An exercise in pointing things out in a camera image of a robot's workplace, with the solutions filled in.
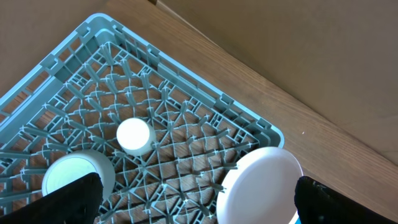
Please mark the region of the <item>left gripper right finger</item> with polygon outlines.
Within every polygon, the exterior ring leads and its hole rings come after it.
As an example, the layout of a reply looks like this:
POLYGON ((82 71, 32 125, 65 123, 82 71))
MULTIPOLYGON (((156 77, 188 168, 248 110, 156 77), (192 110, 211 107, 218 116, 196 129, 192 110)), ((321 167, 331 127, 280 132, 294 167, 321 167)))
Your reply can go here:
POLYGON ((294 203, 301 224, 395 224, 309 176, 298 179, 294 203))

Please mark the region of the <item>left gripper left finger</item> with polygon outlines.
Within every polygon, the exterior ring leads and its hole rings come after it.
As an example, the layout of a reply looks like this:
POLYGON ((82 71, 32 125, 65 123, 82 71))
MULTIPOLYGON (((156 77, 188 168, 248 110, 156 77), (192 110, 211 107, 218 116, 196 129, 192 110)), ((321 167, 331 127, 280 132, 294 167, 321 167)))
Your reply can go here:
POLYGON ((103 201, 99 174, 91 172, 1 217, 2 224, 93 224, 103 201))

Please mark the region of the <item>grey-white bowl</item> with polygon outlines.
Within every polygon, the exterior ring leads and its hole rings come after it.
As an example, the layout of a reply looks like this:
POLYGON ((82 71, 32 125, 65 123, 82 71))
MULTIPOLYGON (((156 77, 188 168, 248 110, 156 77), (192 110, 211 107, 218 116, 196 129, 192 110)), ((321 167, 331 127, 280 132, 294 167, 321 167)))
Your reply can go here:
POLYGON ((114 166, 104 154, 94 150, 75 151, 57 159, 44 175, 42 195, 46 196, 92 172, 101 179, 103 201, 109 199, 116 181, 114 166))

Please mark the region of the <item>large white plate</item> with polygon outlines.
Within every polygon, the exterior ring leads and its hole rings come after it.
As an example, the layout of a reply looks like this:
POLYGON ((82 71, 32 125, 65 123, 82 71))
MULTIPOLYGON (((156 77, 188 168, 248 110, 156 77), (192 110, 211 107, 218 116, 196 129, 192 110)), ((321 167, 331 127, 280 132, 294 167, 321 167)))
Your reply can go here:
POLYGON ((218 223, 296 224, 295 186, 303 171, 285 149, 262 147, 246 154, 228 171, 216 201, 218 223))

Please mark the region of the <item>white cup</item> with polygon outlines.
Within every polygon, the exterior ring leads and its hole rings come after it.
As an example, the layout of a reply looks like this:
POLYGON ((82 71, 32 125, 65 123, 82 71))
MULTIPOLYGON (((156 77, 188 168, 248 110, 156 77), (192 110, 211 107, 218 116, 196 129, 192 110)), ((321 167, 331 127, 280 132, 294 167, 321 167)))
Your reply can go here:
POLYGON ((125 153, 142 156, 152 150, 156 134, 154 128, 144 120, 129 118, 118 126, 116 138, 125 153))

